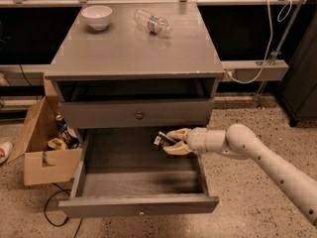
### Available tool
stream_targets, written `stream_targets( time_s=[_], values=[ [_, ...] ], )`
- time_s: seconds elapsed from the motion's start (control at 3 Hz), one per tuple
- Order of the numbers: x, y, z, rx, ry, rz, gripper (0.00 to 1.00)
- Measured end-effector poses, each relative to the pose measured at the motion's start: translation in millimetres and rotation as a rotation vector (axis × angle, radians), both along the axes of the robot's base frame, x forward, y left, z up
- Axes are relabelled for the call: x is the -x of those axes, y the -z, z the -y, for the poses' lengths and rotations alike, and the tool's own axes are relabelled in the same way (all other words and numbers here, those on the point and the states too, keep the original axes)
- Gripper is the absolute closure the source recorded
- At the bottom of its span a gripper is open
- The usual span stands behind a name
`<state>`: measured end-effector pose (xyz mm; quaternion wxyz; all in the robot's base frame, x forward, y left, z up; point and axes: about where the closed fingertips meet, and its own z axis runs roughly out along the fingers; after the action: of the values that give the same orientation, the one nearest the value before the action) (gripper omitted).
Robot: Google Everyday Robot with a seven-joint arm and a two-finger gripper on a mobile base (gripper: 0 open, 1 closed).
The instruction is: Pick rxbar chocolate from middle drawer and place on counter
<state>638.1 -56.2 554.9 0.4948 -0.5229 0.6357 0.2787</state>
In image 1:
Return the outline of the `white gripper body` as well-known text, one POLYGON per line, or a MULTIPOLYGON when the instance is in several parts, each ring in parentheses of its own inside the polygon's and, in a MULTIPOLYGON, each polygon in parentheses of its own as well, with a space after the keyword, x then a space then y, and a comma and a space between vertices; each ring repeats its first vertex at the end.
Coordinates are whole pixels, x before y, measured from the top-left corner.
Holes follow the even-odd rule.
POLYGON ((194 128, 186 136, 189 150, 195 154, 206 153, 206 128, 194 128))

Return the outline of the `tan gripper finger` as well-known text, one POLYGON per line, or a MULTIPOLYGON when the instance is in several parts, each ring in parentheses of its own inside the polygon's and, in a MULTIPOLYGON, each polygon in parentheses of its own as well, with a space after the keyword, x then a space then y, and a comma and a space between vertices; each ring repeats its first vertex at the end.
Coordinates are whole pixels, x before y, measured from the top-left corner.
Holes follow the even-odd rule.
POLYGON ((183 141, 177 142, 173 146, 164 147, 163 150, 169 155, 175 156, 185 156, 191 153, 188 145, 183 141))
POLYGON ((182 128, 182 129, 170 131, 166 135, 169 138, 172 138, 174 140, 185 141, 187 139, 187 135, 189 134, 189 132, 190 132, 190 129, 182 128))

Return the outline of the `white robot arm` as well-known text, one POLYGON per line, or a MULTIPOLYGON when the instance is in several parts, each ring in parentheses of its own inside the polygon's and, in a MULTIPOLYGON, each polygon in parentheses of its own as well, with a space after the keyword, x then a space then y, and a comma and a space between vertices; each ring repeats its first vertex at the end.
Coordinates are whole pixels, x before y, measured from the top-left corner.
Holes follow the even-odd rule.
POLYGON ((176 140, 174 145, 163 148, 170 155, 217 153, 237 160, 251 159, 317 227, 317 181, 270 150, 247 126, 233 124, 226 130, 184 128, 170 131, 167 136, 176 140))

